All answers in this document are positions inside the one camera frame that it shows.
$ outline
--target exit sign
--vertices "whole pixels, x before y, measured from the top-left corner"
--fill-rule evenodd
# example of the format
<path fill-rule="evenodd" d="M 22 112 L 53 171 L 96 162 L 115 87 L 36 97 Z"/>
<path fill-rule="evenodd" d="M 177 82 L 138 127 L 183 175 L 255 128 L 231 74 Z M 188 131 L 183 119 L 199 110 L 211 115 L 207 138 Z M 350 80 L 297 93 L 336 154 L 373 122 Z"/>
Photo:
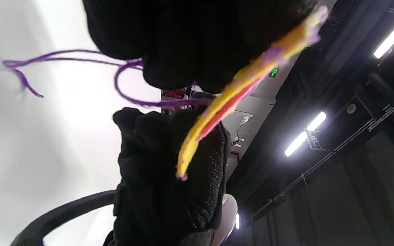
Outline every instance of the exit sign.
<path fill-rule="evenodd" d="M 279 66 L 275 66 L 273 71 L 270 73 L 270 77 L 275 77 L 278 71 L 279 71 Z"/>

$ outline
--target person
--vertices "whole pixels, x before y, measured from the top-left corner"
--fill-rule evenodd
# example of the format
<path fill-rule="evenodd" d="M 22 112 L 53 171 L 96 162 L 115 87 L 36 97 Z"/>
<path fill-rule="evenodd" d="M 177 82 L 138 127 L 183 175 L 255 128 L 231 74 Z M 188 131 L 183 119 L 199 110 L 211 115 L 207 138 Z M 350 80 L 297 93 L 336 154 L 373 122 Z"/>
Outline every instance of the person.
<path fill-rule="evenodd" d="M 235 73 L 300 24 L 319 0 L 83 0 L 92 40 L 115 59 L 141 58 L 151 86 L 197 83 L 220 93 Z M 211 245 L 221 218 L 230 139 L 219 124 L 200 142 L 188 179 L 175 177 L 180 145 L 204 107 L 173 115 L 124 108 L 122 176 L 104 246 Z"/>

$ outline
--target purple string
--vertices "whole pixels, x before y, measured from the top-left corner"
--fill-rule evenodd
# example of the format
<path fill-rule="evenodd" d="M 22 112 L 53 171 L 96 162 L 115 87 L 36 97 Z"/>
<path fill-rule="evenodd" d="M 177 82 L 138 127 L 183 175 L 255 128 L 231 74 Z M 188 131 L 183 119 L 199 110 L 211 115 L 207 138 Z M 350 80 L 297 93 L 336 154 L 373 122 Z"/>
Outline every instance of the purple string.
<path fill-rule="evenodd" d="M 105 61 L 99 61 L 99 60 L 92 60 L 92 59 L 78 59 L 78 58 L 67 58 L 67 57 L 58 57 L 58 58 L 50 58 L 50 56 L 55 56 L 63 53 L 74 53 L 74 52 L 85 52 L 85 53 L 96 53 L 96 54 L 102 54 L 99 51 L 93 51 L 93 50 L 62 50 L 62 51 L 56 51 L 56 52 L 51 52 L 48 54 L 45 54 L 43 56 L 39 56 L 27 61 L 14 61 L 14 60 L 6 60 L 3 61 L 3 65 L 10 69 L 12 72 L 14 72 L 19 79 L 21 80 L 22 84 L 24 87 L 26 87 L 28 90 L 30 90 L 31 93 L 33 93 L 35 96 L 43 98 L 44 96 L 39 94 L 36 90 L 34 90 L 30 83 L 28 82 L 26 76 L 19 70 L 17 69 L 18 67 L 23 67 L 32 63 L 38 63 L 38 62 L 47 62 L 47 61 L 61 61 L 61 60 L 67 60 L 67 61 L 81 61 L 81 62 L 94 62 L 94 63 L 99 63 L 99 64 L 107 64 L 107 65 L 114 65 L 118 66 L 118 70 L 115 73 L 114 76 L 114 85 L 116 91 L 119 93 L 121 97 L 123 97 L 125 100 L 138 104 L 141 106 L 158 106 L 158 107 L 165 107 L 165 108 L 171 108 L 171 107 L 180 107 L 180 106 L 187 106 L 187 105 L 209 105 L 211 103 L 211 100 L 208 99 L 191 99 L 191 100 L 178 100 L 178 101 L 161 101 L 161 102 L 149 102 L 149 101 L 140 101 L 136 100 L 134 98 L 130 98 L 129 96 L 126 96 L 122 91 L 119 89 L 118 86 L 118 78 L 119 75 L 125 71 L 127 68 L 133 68 L 137 70 L 142 70 L 142 66 L 144 65 L 143 62 L 140 59 L 137 60 L 127 60 L 126 64 L 118 64 L 118 63 L 112 63 L 112 62 L 105 62 Z"/>

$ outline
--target wall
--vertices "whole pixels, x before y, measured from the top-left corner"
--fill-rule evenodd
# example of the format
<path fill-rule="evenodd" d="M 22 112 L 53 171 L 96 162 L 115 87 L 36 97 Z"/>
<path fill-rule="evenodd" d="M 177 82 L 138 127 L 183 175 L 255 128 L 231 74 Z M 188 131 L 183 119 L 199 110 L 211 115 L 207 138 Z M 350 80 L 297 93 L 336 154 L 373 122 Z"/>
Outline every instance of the wall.
<path fill-rule="evenodd" d="M 387 136 L 325 166 L 226 245 L 394 245 L 394 145 Z"/>
<path fill-rule="evenodd" d="M 50 62 L 22 68 L 45 95 L 37 98 L 1 66 L 4 59 L 74 48 L 96 49 L 81 0 L 0 0 L 0 246 L 43 213 L 119 182 L 120 135 L 111 115 L 131 104 L 114 91 L 115 67 Z M 125 93 L 160 100 L 141 72 L 121 79 Z M 101 245 L 112 221 L 110 207 L 89 213 L 52 232 L 46 245 Z"/>

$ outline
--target white wall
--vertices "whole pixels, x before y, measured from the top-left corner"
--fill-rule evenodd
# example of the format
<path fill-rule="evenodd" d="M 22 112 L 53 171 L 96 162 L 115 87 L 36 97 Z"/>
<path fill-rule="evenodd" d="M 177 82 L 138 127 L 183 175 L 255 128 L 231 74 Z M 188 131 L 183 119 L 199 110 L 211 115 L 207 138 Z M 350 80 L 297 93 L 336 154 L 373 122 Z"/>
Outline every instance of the white wall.
<path fill-rule="evenodd" d="M 0 61 L 73 48 L 96 49 L 81 0 L 0 0 Z M 0 68 L 1 246 L 43 213 L 119 182 L 120 135 L 111 115 L 130 104 L 114 91 L 115 70 L 66 61 L 24 67 L 45 95 L 36 98 Z M 140 71 L 122 81 L 128 94 L 160 100 Z M 101 245 L 112 220 L 110 207 L 89 213 L 52 232 L 46 245 Z M 87 237 L 89 231 L 95 233 Z"/>

